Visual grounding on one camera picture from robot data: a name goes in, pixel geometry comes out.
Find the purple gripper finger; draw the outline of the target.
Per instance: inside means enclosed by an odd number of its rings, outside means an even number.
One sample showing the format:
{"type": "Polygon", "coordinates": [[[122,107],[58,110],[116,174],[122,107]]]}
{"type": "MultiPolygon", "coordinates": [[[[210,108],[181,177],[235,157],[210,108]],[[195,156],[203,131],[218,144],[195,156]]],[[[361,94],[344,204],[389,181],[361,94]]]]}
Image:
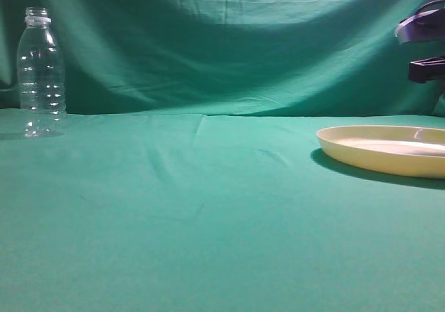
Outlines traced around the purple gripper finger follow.
{"type": "Polygon", "coordinates": [[[415,83],[444,80],[444,56],[411,61],[408,66],[408,79],[415,83]]]}
{"type": "Polygon", "coordinates": [[[422,5],[396,26],[394,35],[399,44],[444,38],[444,0],[422,5]]]}

